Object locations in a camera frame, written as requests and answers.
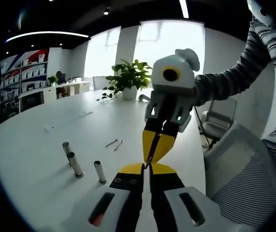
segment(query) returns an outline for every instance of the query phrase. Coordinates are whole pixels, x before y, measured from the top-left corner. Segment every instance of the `robotic hand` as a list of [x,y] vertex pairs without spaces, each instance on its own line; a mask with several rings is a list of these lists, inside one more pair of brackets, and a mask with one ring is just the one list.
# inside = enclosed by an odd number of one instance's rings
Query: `robotic hand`
[[177,49],[174,55],[157,60],[151,76],[154,90],[146,107],[143,153],[146,167],[158,162],[173,147],[178,132],[190,121],[194,71],[200,69],[197,54]]

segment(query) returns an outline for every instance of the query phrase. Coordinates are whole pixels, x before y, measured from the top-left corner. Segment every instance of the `metal tube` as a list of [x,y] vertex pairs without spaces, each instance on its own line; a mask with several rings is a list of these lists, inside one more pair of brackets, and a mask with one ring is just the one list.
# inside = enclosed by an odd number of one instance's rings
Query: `metal tube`
[[95,167],[97,175],[99,177],[99,183],[105,184],[107,182],[107,180],[105,179],[103,169],[102,169],[102,165],[101,165],[99,160],[96,160],[94,162],[94,167]]
[[138,98],[139,101],[142,101],[142,100],[147,100],[147,101],[151,101],[151,98],[149,98],[148,96],[144,95],[144,94],[141,94]]
[[75,176],[78,178],[82,178],[84,176],[84,172],[82,171],[78,161],[76,160],[74,152],[69,152],[67,154],[67,158],[69,160],[70,166],[74,170]]
[[71,150],[71,148],[69,146],[69,142],[64,142],[62,144],[62,148],[64,149],[66,155],[68,155],[70,152],[72,152],[72,150]]

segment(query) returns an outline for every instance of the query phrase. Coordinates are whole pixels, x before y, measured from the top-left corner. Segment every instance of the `bright window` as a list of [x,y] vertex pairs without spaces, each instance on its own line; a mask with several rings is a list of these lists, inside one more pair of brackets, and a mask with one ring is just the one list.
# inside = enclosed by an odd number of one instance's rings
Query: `bright window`
[[200,70],[195,74],[202,74],[204,24],[177,20],[147,21],[141,23],[133,58],[152,67],[156,60],[173,55],[176,49],[185,48],[197,53]]
[[120,27],[91,37],[88,42],[84,77],[113,75]]

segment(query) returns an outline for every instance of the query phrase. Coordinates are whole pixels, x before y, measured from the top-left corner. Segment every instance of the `white wall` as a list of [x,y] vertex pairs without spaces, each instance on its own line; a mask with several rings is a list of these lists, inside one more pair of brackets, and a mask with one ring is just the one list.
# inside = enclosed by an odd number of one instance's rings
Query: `white wall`
[[87,45],[88,41],[72,49],[68,62],[68,77],[84,77]]
[[51,47],[47,59],[47,77],[56,75],[57,71],[62,73],[69,72],[72,51],[70,49],[62,49],[61,47]]
[[66,76],[68,75],[69,72],[69,67],[70,67],[70,60],[71,60],[71,54],[72,51],[69,49],[62,49],[61,50],[61,57],[60,57],[60,64],[59,64],[59,70],[62,73],[65,73]]
[[117,44],[115,64],[123,63],[121,59],[124,59],[129,63],[133,62],[138,31],[139,26],[121,29]]
[[262,134],[262,138],[267,136],[276,126],[276,71],[275,71],[275,83],[274,83],[274,94],[273,94],[273,101],[272,107],[270,111],[270,115],[268,117],[268,121],[266,123],[265,129]]
[[[220,73],[231,68],[240,58],[244,47],[245,42],[233,36],[205,28],[205,60],[203,73]],[[273,95],[273,70],[272,66],[268,66],[257,78],[255,84],[243,93],[232,97],[237,100],[234,120],[249,130],[252,130],[257,117],[264,122],[263,127],[267,121],[268,114],[265,114],[265,112],[270,112],[271,105],[264,103],[264,101],[267,100],[264,99],[263,96],[270,93]],[[209,106],[210,102],[207,102],[205,105],[198,107],[198,114],[201,115],[204,110],[208,110]]]
[[61,59],[61,48],[51,47],[47,58],[47,69],[46,69],[47,77],[56,75],[56,72],[60,68],[60,59]]

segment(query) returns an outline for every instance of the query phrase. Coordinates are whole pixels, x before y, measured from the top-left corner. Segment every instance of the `striped sleeve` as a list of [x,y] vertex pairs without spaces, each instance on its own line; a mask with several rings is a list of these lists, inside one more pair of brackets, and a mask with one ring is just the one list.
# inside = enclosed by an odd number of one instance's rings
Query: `striped sleeve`
[[196,76],[195,105],[200,106],[210,100],[225,100],[229,96],[243,92],[256,80],[270,61],[268,50],[251,23],[245,49],[231,69],[218,74]]

